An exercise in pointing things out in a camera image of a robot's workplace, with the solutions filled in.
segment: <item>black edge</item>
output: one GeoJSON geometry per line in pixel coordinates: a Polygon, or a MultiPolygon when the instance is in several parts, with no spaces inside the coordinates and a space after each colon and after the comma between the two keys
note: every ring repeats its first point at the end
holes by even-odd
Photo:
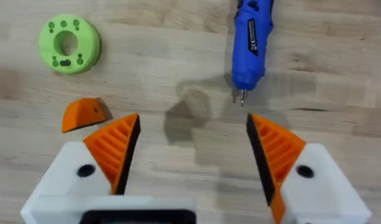
{"type": "Polygon", "coordinates": [[[109,222],[196,224],[191,210],[91,210],[83,214],[80,224],[109,222]]]}
{"type": "Polygon", "coordinates": [[[272,176],[270,175],[269,167],[267,165],[264,150],[262,149],[262,145],[259,141],[257,127],[255,127],[251,114],[248,114],[247,134],[254,151],[255,160],[257,161],[257,167],[260,180],[262,182],[262,187],[264,188],[266,202],[267,205],[270,206],[273,199],[273,194],[275,193],[275,188],[273,185],[272,176]]]}
{"type": "Polygon", "coordinates": [[[122,165],[120,180],[117,185],[116,195],[123,195],[126,191],[129,169],[131,168],[132,157],[134,156],[136,142],[138,141],[138,137],[140,134],[140,121],[139,115],[136,118],[134,128],[132,130],[132,134],[129,138],[126,159],[122,165]]]}

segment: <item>orange 3d printed part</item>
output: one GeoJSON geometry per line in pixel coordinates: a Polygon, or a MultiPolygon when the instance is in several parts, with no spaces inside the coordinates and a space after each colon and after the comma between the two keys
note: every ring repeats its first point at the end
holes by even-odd
{"type": "Polygon", "coordinates": [[[105,110],[96,98],[82,98],[70,103],[63,115],[62,132],[66,133],[107,120],[105,110]]]}
{"type": "Polygon", "coordinates": [[[280,223],[285,211],[280,187],[305,142],[279,125],[254,114],[248,117],[247,133],[257,160],[266,201],[273,219],[280,223]]]}
{"type": "Polygon", "coordinates": [[[113,121],[83,141],[111,184],[113,194],[124,194],[132,156],[140,134],[139,115],[113,121]]]}

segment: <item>green ring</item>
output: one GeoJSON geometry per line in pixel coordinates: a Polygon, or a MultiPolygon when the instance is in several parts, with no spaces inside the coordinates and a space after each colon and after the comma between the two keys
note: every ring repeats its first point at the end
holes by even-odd
{"type": "Polygon", "coordinates": [[[98,61],[100,47],[95,28],[84,19],[69,14],[49,19],[42,27],[39,37],[42,59],[52,70],[60,73],[80,73],[91,69],[98,61]],[[71,55],[65,55],[62,42],[69,33],[77,38],[77,49],[71,55]],[[67,60],[71,62],[70,65],[62,66],[67,63],[60,62],[67,60]]]}

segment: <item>blue rotary tool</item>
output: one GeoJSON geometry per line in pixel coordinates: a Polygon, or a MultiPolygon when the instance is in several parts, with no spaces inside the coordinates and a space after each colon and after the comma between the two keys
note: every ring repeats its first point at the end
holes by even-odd
{"type": "Polygon", "coordinates": [[[238,0],[234,17],[236,35],[232,59],[232,80],[240,90],[241,106],[265,75],[267,37],[273,30],[274,0],[238,0]]]}

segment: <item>wooden table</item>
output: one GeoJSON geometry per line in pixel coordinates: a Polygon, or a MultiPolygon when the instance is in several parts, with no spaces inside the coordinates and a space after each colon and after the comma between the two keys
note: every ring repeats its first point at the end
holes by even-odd
{"type": "Polygon", "coordinates": [[[246,135],[248,112],[321,142],[381,223],[381,0],[278,0],[267,74],[232,104],[235,0],[0,0],[0,223],[19,210],[62,144],[69,102],[139,112],[128,194],[193,197],[200,223],[270,223],[246,135]],[[57,75],[37,50],[53,15],[84,17],[103,53],[57,75]]]}

